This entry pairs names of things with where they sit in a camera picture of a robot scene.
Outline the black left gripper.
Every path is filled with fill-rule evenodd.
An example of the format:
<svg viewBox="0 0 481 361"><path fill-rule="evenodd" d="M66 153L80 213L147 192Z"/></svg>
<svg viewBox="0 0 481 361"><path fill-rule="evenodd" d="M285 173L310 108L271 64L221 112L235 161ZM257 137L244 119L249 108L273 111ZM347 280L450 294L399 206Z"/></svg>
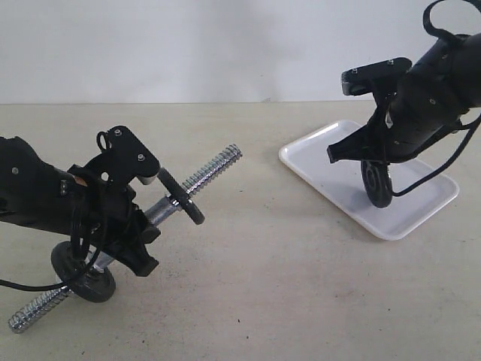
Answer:
<svg viewBox="0 0 481 361"><path fill-rule="evenodd" d="M59 231L68 236L74 259L85 259L95 246L147 277L158 266L145 244L161 231L135 204L135 191L113 187L85 167L73 165L59 173Z"/></svg>

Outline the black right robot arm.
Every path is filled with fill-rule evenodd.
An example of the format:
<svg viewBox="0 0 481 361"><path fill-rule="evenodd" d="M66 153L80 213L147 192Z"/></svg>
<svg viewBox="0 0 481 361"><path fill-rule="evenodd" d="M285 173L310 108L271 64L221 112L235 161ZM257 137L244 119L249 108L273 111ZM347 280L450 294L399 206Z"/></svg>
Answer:
<svg viewBox="0 0 481 361"><path fill-rule="evenodd" d="M480 36L439 39L417 62L408 58L358 66L341 75L343 94L372 94L369 121L330 144L330 162L406 162L459 129L460 117L480 106Z"/></svg>

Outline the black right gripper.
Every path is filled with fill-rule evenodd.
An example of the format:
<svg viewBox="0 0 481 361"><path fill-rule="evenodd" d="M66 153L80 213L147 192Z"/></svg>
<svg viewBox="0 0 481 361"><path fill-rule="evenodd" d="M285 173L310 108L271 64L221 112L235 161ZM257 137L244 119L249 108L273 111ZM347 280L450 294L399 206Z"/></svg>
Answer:
<svg viewBox="0 0 481 361"><path fill-rule="evenodd" d="M425 140L388 142L389 130L386 117L389 115L389 106L394 99L394 93L383 98L375 98L377 106L366 125L337 143L328 145L327 154L330 163L341 160L361 161L361 164L407 162L417 158L448 135L461 131L462 125L456 123L451 126L441 126Z"/></svg>

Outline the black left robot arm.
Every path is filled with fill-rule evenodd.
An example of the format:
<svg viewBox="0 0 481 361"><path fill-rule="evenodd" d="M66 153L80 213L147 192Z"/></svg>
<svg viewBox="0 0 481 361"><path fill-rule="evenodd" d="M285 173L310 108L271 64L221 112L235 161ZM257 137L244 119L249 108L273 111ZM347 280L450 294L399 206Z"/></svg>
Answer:
<svg viewBox="0 0 481 361"><path fill-rule="evenodd" d="M85 165L63 171L43 161L20 137L1 139L1 220L67 235L76 260L98 248L146 277L159 264L147 245L160 231L135 204L130 183L149 184L157 158L134 136L107 138L109 145Z"/></svg>

